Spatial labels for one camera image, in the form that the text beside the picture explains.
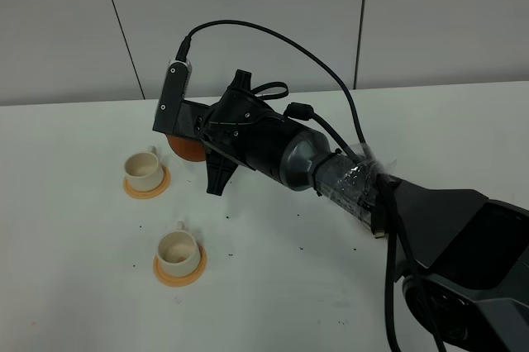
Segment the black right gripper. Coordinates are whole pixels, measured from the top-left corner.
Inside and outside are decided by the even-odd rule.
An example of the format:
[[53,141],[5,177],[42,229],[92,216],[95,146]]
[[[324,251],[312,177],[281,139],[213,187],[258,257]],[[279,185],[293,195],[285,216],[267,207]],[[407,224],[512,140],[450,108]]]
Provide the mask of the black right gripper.
[[204,125],[207,193],[221,196],[237,167],[257,170],[276,181],[286,146],[301,129],[267,102],[288,96],[286,85],[251,89],[251,72],[238,69]]

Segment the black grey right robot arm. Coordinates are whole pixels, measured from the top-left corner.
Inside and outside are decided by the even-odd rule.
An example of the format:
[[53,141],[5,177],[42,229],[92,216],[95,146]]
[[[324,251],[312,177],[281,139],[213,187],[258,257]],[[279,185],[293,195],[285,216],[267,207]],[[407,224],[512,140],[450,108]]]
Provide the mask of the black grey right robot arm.
[[528,212],[469,189],[435,190],[389,175],[368,145],[353,150],[315,110],[283,113],[266,86],[237,71],[196,117],[207,190],[219,195],[238,166],[292,190],[312,188],[387,238],[385,330],[398,350],[393,286],[434,338],[467,351],[528,348]]

